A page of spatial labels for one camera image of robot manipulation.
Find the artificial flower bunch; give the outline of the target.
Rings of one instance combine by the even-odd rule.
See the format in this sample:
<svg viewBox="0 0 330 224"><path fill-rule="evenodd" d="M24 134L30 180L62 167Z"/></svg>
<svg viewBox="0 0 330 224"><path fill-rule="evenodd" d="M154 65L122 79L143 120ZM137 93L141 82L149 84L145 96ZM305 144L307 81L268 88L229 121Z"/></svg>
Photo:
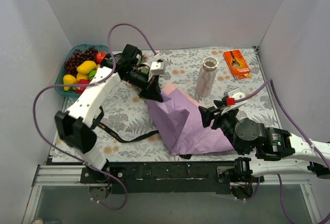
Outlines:
<svg viewBox="0 0 330 224"><path fill-rule="evenodd" d="M135 66L135 69L142 73L148 74L150 70L150 66L151 65L148 63L148 56L146 54L143 54L141 60Z"/></svg>

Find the purple paper bouquet wrap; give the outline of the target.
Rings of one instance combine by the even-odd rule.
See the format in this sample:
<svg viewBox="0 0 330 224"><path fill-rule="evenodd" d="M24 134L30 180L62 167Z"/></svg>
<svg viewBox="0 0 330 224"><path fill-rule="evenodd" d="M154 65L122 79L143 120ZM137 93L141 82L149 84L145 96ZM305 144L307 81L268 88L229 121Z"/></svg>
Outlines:
<svg viewBox="0 0 330 224"><path fill-rule="evenodd" d="M204 128L200 103L176 85L167 83L161 91L163 102L149 100L148 113L172 156L232 151L221 129Z"/></svg>

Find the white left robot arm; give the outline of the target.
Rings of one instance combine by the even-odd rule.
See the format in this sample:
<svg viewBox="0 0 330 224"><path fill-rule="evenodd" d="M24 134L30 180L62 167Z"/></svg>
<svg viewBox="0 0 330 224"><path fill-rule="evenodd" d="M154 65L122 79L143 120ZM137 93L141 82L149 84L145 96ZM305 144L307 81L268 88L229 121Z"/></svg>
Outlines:
<svg viewBox="0 0 330 224"><path fill-rule="evenodd" d="M107 160L96 145L97 136L93 130L97 123L94 117L108 94L121 81L126 81L141 90L140 97L163 101L158 79L165 72L165 62L156 54L156 60L146 65L148 72L143 73L138 70L143 65L142 57L142 51L130 44L117 55L109 53L80 97L65 112L59 111L55 115L59 137L93 169L92 177L99 183L109 179L110 171L105 167Z"/></svg>

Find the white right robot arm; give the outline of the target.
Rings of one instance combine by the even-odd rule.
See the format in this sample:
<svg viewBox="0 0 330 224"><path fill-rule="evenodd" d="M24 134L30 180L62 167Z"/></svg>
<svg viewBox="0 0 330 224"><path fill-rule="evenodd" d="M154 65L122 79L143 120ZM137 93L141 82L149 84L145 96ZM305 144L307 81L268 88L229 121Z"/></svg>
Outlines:
<svg viewBox="0 0 330 224"><path fill-rule="evenodd" d="M269 174L312 174L329 179L329 144L307 142L287 130L266 127L249 118L237 119L238 108L216 100L200 106L203 127L221 129L239 157L219 173L229 182L252 182Z"/></svg>

